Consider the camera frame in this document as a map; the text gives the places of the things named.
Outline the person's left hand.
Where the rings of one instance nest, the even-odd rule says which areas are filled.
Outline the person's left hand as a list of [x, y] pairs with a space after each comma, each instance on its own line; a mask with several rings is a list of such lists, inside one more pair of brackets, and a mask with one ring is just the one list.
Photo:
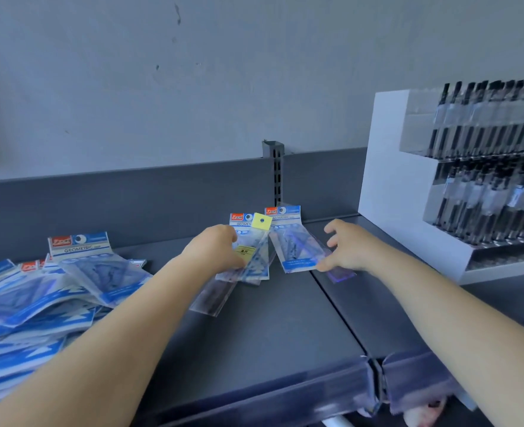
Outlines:
[[227, 268], [227, 227], [229, 225], [217, 224], [203, 230], [195, 236], [185, 247], [185, 257], [210, 277], [226, 272]]

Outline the person's right hand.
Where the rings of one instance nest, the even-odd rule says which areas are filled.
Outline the person's right hand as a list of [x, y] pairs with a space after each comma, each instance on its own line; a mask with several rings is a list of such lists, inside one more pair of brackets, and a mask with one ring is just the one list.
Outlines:
[[326, 243], [331, 250], [328, 256], [337, 256], [339, 267], [348, 270], [374, 271], [390, 248], [361, 226], [340, 219], [327, 223], [324, 232], [331, 235]]

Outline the blue geometry set packet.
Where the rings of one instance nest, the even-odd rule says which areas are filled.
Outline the blue geometry set packet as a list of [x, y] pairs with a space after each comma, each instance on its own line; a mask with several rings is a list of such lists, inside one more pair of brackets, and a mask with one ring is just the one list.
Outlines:
[[272, 217], [269, 237], [286, 274], [315, 270], [326, 257], [317, 239], [303, 226], [299, 205], [266, 207]]
[[231, 269], [215, 276], [224, 282], [245, 282], [259, 285], [269, 280], [269, 232], [273, 218], [260, 213], [232, 213], [229, 225], [236, 234], [237, 240], [232, 248], [244, 259], [246, 265], [240, 269]]

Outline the clear ruler packet yellow tag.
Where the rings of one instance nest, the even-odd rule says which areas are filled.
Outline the clear ruler packet yellow tag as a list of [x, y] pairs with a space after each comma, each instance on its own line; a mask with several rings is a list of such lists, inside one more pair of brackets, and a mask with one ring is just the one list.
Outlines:
[[[270, 252], [270, 247], [269, 247], [269, 253], [270, 253], [270, 261], [272, 263], [273, 258], [275, 257], [275, 254]], [[236, 287], [238, 283], [240, 282], [230, 283], [230, 282], [219, 281], [219, 280], [216, 280], [215, 277], [213, 277], [204, 286], [200, 294], [195, 298], [195, 301], [190, 306], [190, 310], [196, 313], [201, 313], [201, 314], [205, 314], [208, 316], [216, 317], [219, 314], [219, 312], [221, 311], [221, 309], [223, 308], [224, 304], [226, 303], [230, 294], [232, 293], [233, 289]]]

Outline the person's left forearm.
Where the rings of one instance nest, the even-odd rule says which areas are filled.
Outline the person's left forearm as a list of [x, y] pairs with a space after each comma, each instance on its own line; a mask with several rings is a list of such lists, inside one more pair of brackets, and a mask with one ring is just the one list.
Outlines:
[[154, 370], [210, 278], [183, 255], [0, 402], [0, 427], [129, 427]]

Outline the person's right forearm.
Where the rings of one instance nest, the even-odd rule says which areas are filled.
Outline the person's right forearm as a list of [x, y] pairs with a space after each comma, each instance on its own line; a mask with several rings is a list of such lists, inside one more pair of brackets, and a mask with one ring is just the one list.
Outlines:
[[368, 266], [495, 427], [524, 427], [524, 327], [394, 248]]

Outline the small purple plastic piece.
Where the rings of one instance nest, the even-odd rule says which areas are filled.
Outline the small purple plastic piece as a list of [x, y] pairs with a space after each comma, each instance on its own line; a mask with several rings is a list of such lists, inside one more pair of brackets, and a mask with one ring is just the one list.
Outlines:
[[349, 280], [357, 275], [355, 271], [342, 267], [335, 267], [330, 271], [327, 271], [326, 274], [329, 280], [334, 284]]

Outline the dark grey metal shelf board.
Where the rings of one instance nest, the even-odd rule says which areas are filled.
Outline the dark grey metal shelf board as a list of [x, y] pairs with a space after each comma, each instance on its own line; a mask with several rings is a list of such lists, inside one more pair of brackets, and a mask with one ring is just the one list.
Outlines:
[[[428, 348], [408, 316], [389, 290], [366, 272], [332, 283], [327, 274], [312, 272], [341, 317], [364, 348], [377, 362], [379, 399], [386, 400], [381, 364], [395, 352]], [[524, 275], [464, 285], [464, 289], [524, 326]], [[463, 391], [455, 395], [468, 408], [475, 404]]]
[[365, 353], [309, 272], [238, 284], [216, 317], [188, 310], [130, 427], [170, 409], [332, 367]]

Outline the grey slotted shelf upright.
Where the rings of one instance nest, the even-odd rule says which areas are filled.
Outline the grey slotted shelf upright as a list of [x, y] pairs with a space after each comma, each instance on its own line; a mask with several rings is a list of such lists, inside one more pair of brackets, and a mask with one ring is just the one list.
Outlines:
[[282, 163], [285, 155], [285, 146], [279, 141], [263, 140], [263, 158], [272, 160], [273, 165], [273, 199], [277, 207], [282, 202]]

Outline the dark grey shelf back panel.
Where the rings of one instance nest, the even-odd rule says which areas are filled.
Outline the dark grey shelf back panel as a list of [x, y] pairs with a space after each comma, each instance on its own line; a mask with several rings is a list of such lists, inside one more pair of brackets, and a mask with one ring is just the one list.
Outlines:
[[[282, 202], [306, 221], [355, 215], [366, 148], [287, 154]], [[195, 236], [274, 206], [268, 158], [0, 181], [0, 261], [42, 258], [50, 236], [106, 231], [114, 250]]]

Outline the white pen display stand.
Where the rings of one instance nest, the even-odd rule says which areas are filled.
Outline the white pen display stand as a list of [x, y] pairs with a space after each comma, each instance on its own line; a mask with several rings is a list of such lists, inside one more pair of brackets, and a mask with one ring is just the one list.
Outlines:
[[524, 275], [524, 243], [478, 248], [424, 220], [444, 160], [421, 151], [429, 142], [442, 89], [376, 94], [359, 213], [460, 285]]

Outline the row of black pens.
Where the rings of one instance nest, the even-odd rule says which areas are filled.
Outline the row of black pens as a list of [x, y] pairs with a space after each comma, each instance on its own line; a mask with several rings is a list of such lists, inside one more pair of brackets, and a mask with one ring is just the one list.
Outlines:
[[439, 162], [424, 220], [478, 248], [524, 243], [524, 152]]
[[524, 79], [443, 86], [428, 144], [438, 160], [524, 152]]

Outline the pink and white item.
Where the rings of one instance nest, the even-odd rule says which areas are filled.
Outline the pink and white item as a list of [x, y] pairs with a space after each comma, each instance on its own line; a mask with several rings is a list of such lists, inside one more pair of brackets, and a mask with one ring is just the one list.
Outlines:
[[436, 421], [441, 417], [447, 397], [430, 402], [422, 407], [415, 407], [403, 412], [402, 417], [407, 427], [434, 427]]

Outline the pile of blue stationery packs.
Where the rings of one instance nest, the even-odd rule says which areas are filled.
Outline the pile of blue stationery packs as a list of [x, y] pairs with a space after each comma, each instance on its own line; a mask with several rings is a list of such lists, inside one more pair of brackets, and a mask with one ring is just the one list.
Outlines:
[[48, 244], [44, 261], [0, 262], [0, 400], [152, 278], [107, 232]]

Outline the clear plastic price rail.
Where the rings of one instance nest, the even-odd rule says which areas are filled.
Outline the clear plastic price rail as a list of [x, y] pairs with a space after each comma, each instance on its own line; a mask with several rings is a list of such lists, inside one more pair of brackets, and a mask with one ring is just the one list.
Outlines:
[[375, 412], [377, 366], [360, 356], [170, 409], [142, 427], [304, 427], [358, 409]]
[[383, 360], [381, 368], [386, 400], [393, 415], [464, 391], [428, 348], [391, 353]]

